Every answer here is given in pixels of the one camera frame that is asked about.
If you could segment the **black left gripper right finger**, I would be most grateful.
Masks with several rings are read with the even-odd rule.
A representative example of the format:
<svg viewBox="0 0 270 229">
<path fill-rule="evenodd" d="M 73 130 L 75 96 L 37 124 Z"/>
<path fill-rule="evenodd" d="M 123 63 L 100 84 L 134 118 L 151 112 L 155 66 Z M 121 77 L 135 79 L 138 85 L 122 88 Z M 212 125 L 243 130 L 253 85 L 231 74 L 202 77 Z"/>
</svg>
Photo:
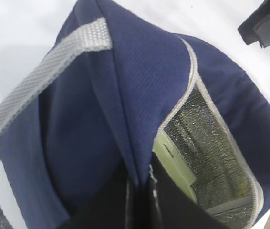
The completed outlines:
<svg viewBox="0 0 270 229">
<path fill-rule="evenodd" d="M 156 156 L 151 158 L 161 219 L 157 229 L 226 229 L 177 187 Z"/>
</svg>

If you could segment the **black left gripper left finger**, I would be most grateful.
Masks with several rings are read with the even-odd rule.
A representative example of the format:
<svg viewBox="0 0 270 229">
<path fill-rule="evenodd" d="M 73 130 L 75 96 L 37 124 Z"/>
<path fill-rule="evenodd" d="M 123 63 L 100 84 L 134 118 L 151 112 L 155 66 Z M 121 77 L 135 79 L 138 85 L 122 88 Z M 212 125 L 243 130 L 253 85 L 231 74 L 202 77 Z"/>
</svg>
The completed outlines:
<svg viewBox="0 0 270 229">
<path fill-rule="evenodd" d="M 130 178 L 108 183 L 62 229 L 134 229 L 134 192 Z"/>
</svg>

